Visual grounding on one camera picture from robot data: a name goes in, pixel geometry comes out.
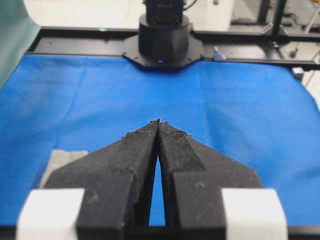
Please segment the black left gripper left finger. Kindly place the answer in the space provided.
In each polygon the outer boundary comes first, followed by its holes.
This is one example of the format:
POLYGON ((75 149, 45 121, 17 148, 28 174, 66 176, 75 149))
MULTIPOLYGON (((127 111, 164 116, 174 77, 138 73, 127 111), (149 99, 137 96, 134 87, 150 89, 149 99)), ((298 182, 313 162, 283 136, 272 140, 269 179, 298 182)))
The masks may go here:
POLYGON ((80 240, 123 240, 149 224, 159 121, 54 170, 46 189, 83 188, 76 221, 80 240))

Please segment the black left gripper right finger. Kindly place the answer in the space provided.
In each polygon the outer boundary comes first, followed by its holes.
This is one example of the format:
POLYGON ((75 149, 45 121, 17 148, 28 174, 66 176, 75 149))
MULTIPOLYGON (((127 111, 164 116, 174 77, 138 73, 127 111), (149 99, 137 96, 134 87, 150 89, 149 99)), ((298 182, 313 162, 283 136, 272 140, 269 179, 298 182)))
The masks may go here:
POLYGON ((166 226, 182 240, 226 239, 222 188, 261 189, 255 170, 166 122, 158 142, 166 226))

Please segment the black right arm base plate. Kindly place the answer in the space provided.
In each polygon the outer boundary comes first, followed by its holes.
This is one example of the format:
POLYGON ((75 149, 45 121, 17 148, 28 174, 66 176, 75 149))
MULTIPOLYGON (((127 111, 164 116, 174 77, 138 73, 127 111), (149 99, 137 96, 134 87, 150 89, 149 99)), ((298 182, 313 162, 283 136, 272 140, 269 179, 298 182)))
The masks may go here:
POLYGON ((143 71, 178 72, 204 58, 203 43, 191 36, 188 38, 186 53, 176 59, 173 59, 173 52, 168 48, 156 47, 156 56, 148 56, 141 53, 137 35, 127 38, 123 47, 122 56, 136 68, 143 71))

